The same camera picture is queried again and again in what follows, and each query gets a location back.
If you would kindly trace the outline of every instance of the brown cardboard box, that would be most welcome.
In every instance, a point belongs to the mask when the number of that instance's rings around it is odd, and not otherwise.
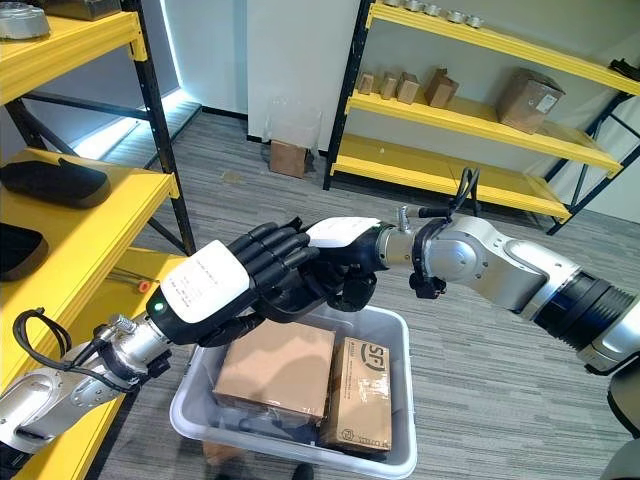
[[[535,133],[564,91],[550,77],[520,68],[496,105],[500,123]]]
[[[250,411],[277,408],[283,421],[324,416],[335,334],[300,323],[265,320],[231,344],[214,394]]]
[[[402,103],[413,103],[418,93],[418,79],[415,75],[402,72],[400,83],[398,84],[398,101]]]
[[[272,172],[302,178],[304,177],[304,161],[306,157],[307,149],[304,147],[271,140],[269,169]]]
[[[382,79],[382,85],[380,85],[380,97],[383,100],[389,100],[393,97],[398,86],[398,77],[391,72],[384,72],[384,78]]]
[[[364,72],[360,75],[360,83],[358,84],[358,92],[363,95],[369,95],[373,90],[373,75]]]
[[[389,381],[389,349],[346,337],[334,357],[320,439],[347,450],[391,450]]]
[[[429,82],[424,98],[428,105],[444,108],[456,94],[456,90],[458,90],[458,82],[454,82],[447,76],[446,68],[439,68]]]

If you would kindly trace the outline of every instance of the white tag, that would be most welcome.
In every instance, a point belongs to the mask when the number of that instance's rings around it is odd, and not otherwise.
[[[551,107],[553,107],[557,101],[558,99],[556,97],[547,93],[544,97],[542,97],[542,100],[538,102],[538,105],[536,105],[536,110],[542,113],[547,113],[549,110],[551,110]]]
[[[249,274],[214,240],[171,270],[160,284],[174,312],[187,323],[214,314],[249,288]]]
[[[307,230],[307,234],[311,237],[309,246],[319,248],[346,247],[369,228],[379,223],[380,220],[377,218],[327,218]]]

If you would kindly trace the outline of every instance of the white plastic bin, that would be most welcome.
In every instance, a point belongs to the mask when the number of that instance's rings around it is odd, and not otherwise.
[[[171,403],[173,428],[181,435],[196,440],[231,445],[300,462],[380,478],[408,477],[416,466],[417,446],[409,330],[404,319],[394,312],[375,307],[344,313],[322,306],[306,315],[300,323],[334,330],[336,342],[351,336],[389,347],[393,439],[392,449],[384,460],[375,461],[294,442],[286,432],[274,426],[273,418],[268,415],[253,417],[250,425],[246,422],[243,425],[238,419],[246,417],[246,414],[235,408],[218,405],[212,393],[226,347],[196,348]]]

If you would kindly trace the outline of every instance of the yellow metal shelving unit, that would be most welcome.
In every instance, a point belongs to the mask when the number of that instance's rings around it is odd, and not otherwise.
[[[499,123],[495,110],[489,105],[465,98],[454,97],[445,109],[427,105],[422,91],[418,92],[411,105],[395,98],[384,100],[378,93],[363,95],[354,91],[347,101],[347,112],[350,108],[568,158],[603,168],[610,176],[622,168],[611,155],[602,151],[596,142],[580,130],[545,122],[537,133],[530,135]]]
[[[465,166],[482,167],[480,201],[551,215],[561,221],[570,216],[540,177],[355,135],[342,138],[331,174],[351,173],[453,195]]]
[[[374,19],[397,23],[477,45],[478,47],[506,53],[571,73],[632,95],[640,95],[640,82],[620,75],[604,65],[542,47],[511,35],[496,32],[490,28],[482,27],[476,29],[465,24],[449,22],[442,17],[431,17],[425,14],[416,15],[414,12],[404,8],[385,5],[381,0],[377,0],[371,5],[367,25],[370,26]]]
[[[54,205],[0,187],[0,220],[42,233],[49,245],[47,258],[36,271],[22,280],[0,284],[0,392],[25,371],[39,366],[13,338],[12,326],[19,313],[44,307],[46,315],[65,327],[74,343],[79,344],[89,340],[93,329],[105,323],[110,314],[133,315],[143,311],[152,291],[142,295],[131,285],[116,283],[106,277],[118,264],[161,279],[181,261],[181,257],[158,252],[127,250],[145,224],[152,221],[152,214],[167,199],[171,199],[173,204],[182,242],[158,222],[154,221],[152,226],[155,225],[154,228],[178,248],[188,253],[195,251],[157,79],[151,58],[147,55],[148,39],[142,7],[139,0],[122,0],[122,6],[129,11],[96,21],[48,16],[51,32],[46,37],[0,41],[0,105],[6,105],[20,134],[31,147],[9,161],[54,163],[62,157],[105,172],[111,185],[108,198],[86,210]],[[63,96],[40,101],[71,106],[87,104],[86,108],[92,110],[149,121],[157,156],[167,173],[48,152],[44,150],[44,139],[60,151],[72,150],[42,126],[22,102],[21,97],[32,89],[123,46],[129,47],[130,57],[135,63],[145,110]],[[55,339],[45,326],[30,322],[28,331],[36,350],[55,357]],[[52,445],[31,458],[16,478],[84,478],[121,401],[110,402],[83,417]]]
[[[162,279],[182,260],[183,257],[175,255],[129,248],[117,266],[150,278]],[[144,311],[152,292],[150,290],[146,294],[140,294],[132,285],[103,281],[88,299],[84,309],[78,313],[78,321],[69,330],[71,336],[80,343],[91,338],[93,328],[98,323],[104,323],[112,313],[133,316]],[[89,412],[64,435],[34,456],[15,479],[82,480],[123,398],[120,396]]]
[[[492,107],[464,98],[455,97],[447,108],[443,109],[428,106],[422,91],[418,92],[416,100],[411,105],[398,102],[395,98],[384,100],[378,93],[360,94],[354,85],[367,34],[375,25],[374,20],[434,33],[546,65],[633,95],[640,94],[640,82],[603,65],[489,28],[475,29],[465,24],[451,23],[441,17],[431,17],[402,7],[384,5],[382,0],[361,0],[329,145],[324,179],[326,190],[329,189],[331,177],[335,172],[345,172],[453,194],[464,166],[481,167],[482,174],[478,185],[480,200],[550,215],[556,220],[554,228],[572,216],[567,206],[556,197],[547,181],[541,177],[376,139],[346,135],[346,119],[352,109],[514,145],[580,162],[584,164],[584,168],[595,166],[605,170],[608,179],[614,178],[623,169],[623,165],[603,151],[589,135],[574,128],[545,122],[537,133],[529,135],[499,123]]]
[[[60,157],[105,172],[112,191],[97,207],[78,210],[0,187],[0,220],[36,230],[49,244],[48,257],[40,268],[20,281],[2,284],[2,390],[18,375],[37,367],[13,339],[16,316],[44,307],[47,316],[69,328],[153,212],[177,193],[172,175],[71,155],[27,149],[12,161],[53,163]],[[54,352],[55,338],[45,325],[34,322],[29,337],[38,351]]]
[[[131,45],[131,57],[145,60],[136,12],[120,12],[88,22],[47,17],[45,38],[0,42],[0,105],[118,47]]]

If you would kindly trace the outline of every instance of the black shelf frame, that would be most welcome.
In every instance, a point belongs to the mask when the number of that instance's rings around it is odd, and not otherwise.
[[[131,117],[149,122],[153,140],[156,145],[156,153],[144,168],[149,169],[157,159],[160,161],[160,165],[164,173],[174,175],[176,184],[178,186],[179,197],[172,198],[171,204],[176,217],[181,238],[176,237],[153,217],[149,219],[148,224],[183,253],[185,253],[186,255],[193,255],[196,252],[196,243],[193,237],[193,231],[191,230],[189,213],[187,211],[187,206],[184,200],[182,185],[180,183],[180,177],[178,175],[178,166],[176,164],[175,155],[173,153],[172,141],[173,138],[175,138],[175,135],[173,137],[169,135],[169,128],[167,126],[164,109],[162,107],[160,88],[158,87],[158,79],[156,77],[156,72],[153,66],[151,47],[149,45],[149,38],[147,36],[144,14],[142,12],[142,3],[141,0],[121,0],[121,4],[124,11],[136,12],[138,14],[138,17],[140,19],[140,27],[142,30],[142,37],[144,39],[144,44],[147,50],[146,60],[132,60],[135,65],[136,74],[138,76],[140,91],[144,99],[144,109],[122,107],[118,105],[111,105],[108,103],[94,102],[91,100],[42,92],[26,93],[21,97],[7,103],[5,107],[9,112],[11,119],[15,123],[16,128],[20,132],[20,135],[29,147],[47,150],[47,145],[45,143],[45,140],[47,140],[60,152],[76,156],[77,154],[73,150],[73,148],[71,148],[66,142],[56,136],[56,134],[52,130],[50,130],[46,125],[44,125],[31,112],[27,110],[24,102],[22,101],[23,98],[109,113],[112,115],[123,117]]]
[[[367,41],[367,35],[369,33],[368,17],[371,4],[376,0],[360,0],[360,6],[358,8],[358,14],[356,16],[355,26],[353,28],[353,36],[351,38],[351,46],[349,48],[349,56],[347,58],[347,66],[345,68],[344,77],[342,80],[342,88],[340,90],[340,97],[338,98],[338,108],[336,109],[336,116],[333,123],[333,129],[331,131],[331,138],[329,140],[329,150],[327,154],[327,164],[324,172],[324,181],[322,188],[329,190],[331,188],[331,168],[338,158],[338,152],[340,150],[340,143],[342,142],[342,136],[344,135],[345,125],[347,123],[346,107],[349,97],[354,90],[356,80],[358,77],[358,71],[360,70],[360,62],[362,60],[362,54],[364,53],[365,44]],[[638,140],[640,140],[640,133],[634,130],[626,122],[621,120],[615,115],[615,109],[622,103],[626,102],[633,95],[618,92],[617,95],[607,104],[607,106],[598,114],[598,116],[591,122],[591,124],[585,130],[585,133],[597,139],[600,126],[607,119],[611,118],[620,124],[624,129],[629,131]],[[575,190],[573,192],[572,200],[570,204],[565,204],[565,207],[571,214],[564,223],[560,223],[556,218],[553,219],[554,225],[547,231],[547,235],[554,235],[563,226],[586,207],[602,190],[604,190],[611,182],[618,178],[638,157],[640,157],[640,143],[635,147],[622,161],[622,169],[616,173],[612,178],[605,178],[600,181],[591,191],[585,195],[581,200],[580,194],[584,184],[589,165],[584,164],[580,171]],[[545,175],[545,180],[549,182],[554,176],[562,170],[562,168],[569,162],[566,158],[558,160],[554,166]]]

